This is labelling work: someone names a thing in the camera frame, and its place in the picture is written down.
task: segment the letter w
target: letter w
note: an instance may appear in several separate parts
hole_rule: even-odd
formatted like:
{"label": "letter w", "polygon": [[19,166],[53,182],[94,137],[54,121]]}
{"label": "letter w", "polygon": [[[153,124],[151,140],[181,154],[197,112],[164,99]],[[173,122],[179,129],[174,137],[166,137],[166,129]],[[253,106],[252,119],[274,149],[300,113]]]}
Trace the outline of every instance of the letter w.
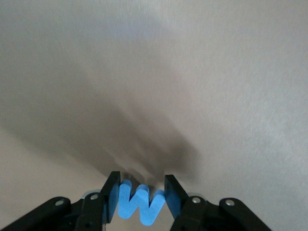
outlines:
{"label": "letter w", "polygon": [[157,190],[150,202],[149,187],[142,184],[136,189],[132,197],[130,180],[123,180],[120,185],[118,214],[123,219],[128,219],[139,207],[140,222],[143,225],[152,225],[165,203],[165,194]]}

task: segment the blue letter w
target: blue letter w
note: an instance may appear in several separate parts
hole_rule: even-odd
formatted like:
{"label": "blue letter w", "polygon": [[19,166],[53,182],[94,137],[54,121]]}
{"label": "blue letter w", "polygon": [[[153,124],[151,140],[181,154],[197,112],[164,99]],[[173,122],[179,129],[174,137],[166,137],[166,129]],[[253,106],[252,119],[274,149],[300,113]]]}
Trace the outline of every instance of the blue letter w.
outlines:
{"label": "blue letter w", "polygon": [[140,221],[143,225],[152,225],[165,203],[164,191],[157,190],[150,202],[149,187],[142,184],[136,189],[132,197],[131,182],[123,180],[120,185],[118,214],[128,219],[139,207]]}

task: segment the gray background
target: gray background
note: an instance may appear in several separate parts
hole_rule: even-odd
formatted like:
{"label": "gray background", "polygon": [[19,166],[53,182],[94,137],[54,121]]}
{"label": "gray background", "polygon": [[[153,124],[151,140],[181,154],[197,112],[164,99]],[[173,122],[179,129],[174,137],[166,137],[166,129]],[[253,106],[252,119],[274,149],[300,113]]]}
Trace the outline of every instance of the gray background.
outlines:
{"label": "gray background", "polygon": [[[308,2],[0,2],[0,227],[112,170],[308,225]],[[168,230],[138,214],[108,230]]]}

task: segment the metal bolt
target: metal bolt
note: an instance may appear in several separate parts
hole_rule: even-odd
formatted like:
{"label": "metal bolt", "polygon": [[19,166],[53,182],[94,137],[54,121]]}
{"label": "metal bolt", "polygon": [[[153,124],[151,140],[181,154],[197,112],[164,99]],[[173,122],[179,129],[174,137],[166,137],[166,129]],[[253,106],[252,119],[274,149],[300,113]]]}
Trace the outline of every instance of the metal bolt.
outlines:
{"label": "metal bolt", "polygon": [[201,202],[201,199],[200,199],[199,197],[194,197],[194,198],[192,199],[192,201],[193,201],[195,204],[198,204],[198,203]]}
{"label": "metal bolt", "polygon": [[97,198],[98,198],[98,194],[94,194],[94,195],[92,195],[92,196],[90,197],[91,200],[95,200],[95,199],[97,199]]}
{"label": "metal bolt", "polygon": [[57,201],[56,203],[54,203],[55,206],[59,206],[59,205],[62,205],[64,203],[63,200],[59,200]]}
{"label": "metal bolt", "polygon": [[230,200],[230,199],[226,200],[226,204],[229,205],[229,206],[234,206],[235,205],[234,201]]}

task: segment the screw head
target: screw head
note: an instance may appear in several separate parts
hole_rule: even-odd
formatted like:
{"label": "screw head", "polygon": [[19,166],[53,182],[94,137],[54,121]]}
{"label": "screw head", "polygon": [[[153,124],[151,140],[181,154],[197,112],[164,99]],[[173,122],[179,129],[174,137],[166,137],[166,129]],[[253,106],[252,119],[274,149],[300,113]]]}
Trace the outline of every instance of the screw head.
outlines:
{"label": "screw head", "polygon": [[63,205],[64,201],[63,200],[59,200],[56,203],[54,203],[55,206],[59,206],[59,205]]}
{"label": "screw head", "polygon": [[95,199],[97,199],[97,198],[98,198],[98,194],[94,194],[94,195],[92,195],[92,196],[90,197],[91,200],[95,200]]}
{"label": "screw head", "polygon": [[234,202],[233,200],[228,199],[228,200],[226,200],[226,204],[227,204],[228,206],[234,206],[234,205],[235,205],[235,202]]}
{"label": "screw head", "polygon": [[201,199],[199,197],[193,197],[192,198],[192,201],[195,203],[195,204],[198,204],[198,203],[201,203]]}

